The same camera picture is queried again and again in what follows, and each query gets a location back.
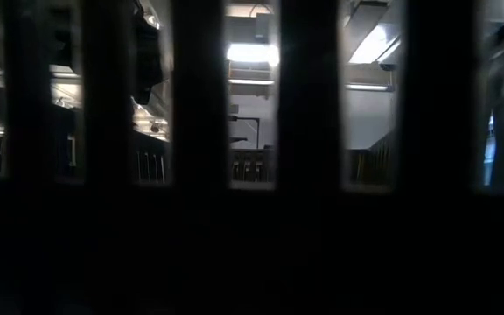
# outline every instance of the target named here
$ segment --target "dark railing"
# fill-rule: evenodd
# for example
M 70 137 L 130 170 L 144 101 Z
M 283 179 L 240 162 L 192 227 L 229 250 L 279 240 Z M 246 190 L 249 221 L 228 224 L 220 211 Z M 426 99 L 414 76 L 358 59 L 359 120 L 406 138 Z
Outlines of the dark railing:
M 131 184 L 130 1 L 80 1 L 82 185 L 53 176 L 46 1 L 0 1 L 0 314 L 504 313 L 504 198 L 473 190 L 487 125 L 476 3 L 406 2 L 397 168 L 391 192 L 372 194 L 341 189 L 354 164 L 340 158 L 337 0 L 280 1 L 271 191 L 229 189 L 223 1 L 171 3 L 172 185 L 160 187 Z

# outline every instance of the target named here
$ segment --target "vertical bar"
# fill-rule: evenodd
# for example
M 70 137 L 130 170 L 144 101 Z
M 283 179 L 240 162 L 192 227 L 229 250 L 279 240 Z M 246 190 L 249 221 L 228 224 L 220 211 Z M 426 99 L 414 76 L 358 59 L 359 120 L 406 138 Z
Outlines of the vertical bar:
M 1 2 L 9 175 L 31 184 L 52 181 L 56 165 L 44 3 Z
M 88 185 L 131 182 L 131 5 L 128 0 L 80 0 Z
M 337 12 L 335 0 L 316 5 L 281 0 L 277 186 L 282 190 L 340 188 Z M 304 165 L 316 171 L 302 172 Z
M 476 32 L 477 2 L 464 1 L 456 10 L 448 10 L 449 23 L 438 28 L 441 15 L 432 13 L 436 8 L 430 3 L 408 0 L 406 4 L 395 188 L 404 193 L 431 189 L 469 193 L 475 179 L 475 91 L 481 41 Z M 437 45 L 437 39 L 444 40 Z
M 177 0 L 171 9 L 173 182 L 185 189 L 222 191 L 228 187 L 224 1 Z M 204 132 L 206 141 L 196 141 Z

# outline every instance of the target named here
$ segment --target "white wall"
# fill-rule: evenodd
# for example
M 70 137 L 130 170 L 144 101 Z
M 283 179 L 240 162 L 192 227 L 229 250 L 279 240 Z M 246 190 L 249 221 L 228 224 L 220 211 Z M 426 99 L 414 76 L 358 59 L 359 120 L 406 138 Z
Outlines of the white wall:
M 277 127 L 273 97 L 266 100 L 262 96 L 233 95 L 231 103 L 239 105 L 238 116 L 260 118 L 260 148 L 275 143 Z M 345 147 L 366 149 L 392 130 L 395 119 L 392 93 L 347 91 L 345 103 L 347 110 L 342 110 L 342 119 L 349 131 L 344 139 Z M 256 148 L 256 122 L 231 122 L 229 130 L 231 137 L 248 138 L 247 142 L 233 143 L 233 148 Z

